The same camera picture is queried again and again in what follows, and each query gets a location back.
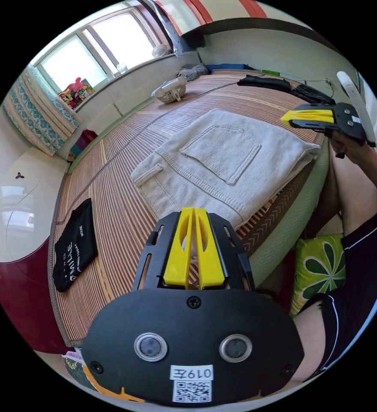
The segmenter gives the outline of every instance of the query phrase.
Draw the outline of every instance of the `woven mat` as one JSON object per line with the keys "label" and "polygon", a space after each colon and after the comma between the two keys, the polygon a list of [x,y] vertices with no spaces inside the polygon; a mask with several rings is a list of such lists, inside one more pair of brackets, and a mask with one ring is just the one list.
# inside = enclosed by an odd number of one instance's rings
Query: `woven mat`
{"label": "woven mat", "polygon": [[[286,128],[306,142],[322,143],[310,130],[291,129],[282,115],[305,103],[292,95],[258,87],[237,86],[240,73],[202,76],[187,85],[181,102],[154,101],[115,127],[66,176],[50,236],[49,285],[52,304],[67,346],[79,346],[97,313],[111,300],[131,290],[143,245],[156,224],[130,178],[134,168],[158,146],[211,109],[221,108]],[[310,174],[308,165],[237,233],[249,255],[276,227]],[[58,293],[52,281],[59,239],[72,210],[85,199],[93,202],[99,255],[69,290]],[[190,283],[198,282],[195,266]]]}

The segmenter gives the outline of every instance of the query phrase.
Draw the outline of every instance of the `windowsill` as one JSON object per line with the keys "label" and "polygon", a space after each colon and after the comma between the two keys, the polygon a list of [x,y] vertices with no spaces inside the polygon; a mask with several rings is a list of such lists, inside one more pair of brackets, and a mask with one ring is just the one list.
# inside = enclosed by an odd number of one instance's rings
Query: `windowsill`
{"label": "windowsill", "polygon": [[169,55],[166,56],[162,56],[162,57],[157,57],[154,59],[151,59],[149,61],[145,61],[144,63],[138,64],[137,66],[132,67],[131,69],[127,70],[125,73],[123,74],[118,74],[115,78],[113,78],[112,80],[109,80],[107,83],[104,84],[104,86],[102,86],[101,88],[97,89],[90,97],[88,97],[87,99],[85,99],[84,101],[82,101],[75,109],[75,112],[79,112],[95,95],[97,95],[98,93],[100,93],[101,91],[103,91],[104,89],[106,89],[107,87],[111,86],[113,83],[115,83],[117,80],[120,80],[124,77],[126,77],[128,74],[135,72],[138,69],[141,69],[142,67],[148,66],[149,64],[156,62],[156,61],[160,61],[160,60],[165,60],[168,59],[170,57],[175,56],[174,53],[171,53]]}

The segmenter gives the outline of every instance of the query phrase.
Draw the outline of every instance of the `green pillow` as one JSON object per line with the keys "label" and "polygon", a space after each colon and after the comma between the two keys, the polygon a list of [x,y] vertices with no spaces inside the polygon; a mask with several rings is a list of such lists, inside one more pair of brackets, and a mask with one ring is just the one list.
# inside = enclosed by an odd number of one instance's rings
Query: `green pillow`
{"label": "green pillow", "polygon": [[295,284],[290,316],[295,317],[316,293],[327,293],[346,279],[342,235],[299,239],[296,243]]}

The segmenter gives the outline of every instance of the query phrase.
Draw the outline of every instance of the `black shorts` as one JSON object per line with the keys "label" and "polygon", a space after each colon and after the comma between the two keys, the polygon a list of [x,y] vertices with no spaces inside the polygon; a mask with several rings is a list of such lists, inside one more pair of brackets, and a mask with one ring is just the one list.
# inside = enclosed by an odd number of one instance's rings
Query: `black shorts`
{"label": "black shorts", "polygon": [[377,305],[377,214],[341,240],[346,261],[343,287],[317,294],[300,312],[321,300],[326,347],[314,377],[351,345]]}

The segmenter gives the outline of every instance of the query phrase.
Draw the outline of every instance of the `qr code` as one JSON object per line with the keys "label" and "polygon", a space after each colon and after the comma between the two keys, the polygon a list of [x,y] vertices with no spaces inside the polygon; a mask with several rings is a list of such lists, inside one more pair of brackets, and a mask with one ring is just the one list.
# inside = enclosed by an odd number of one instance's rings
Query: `qr code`
{"label": "qr code", "polygon": [[173,402],[211,402],[212,381],[174,381]]}

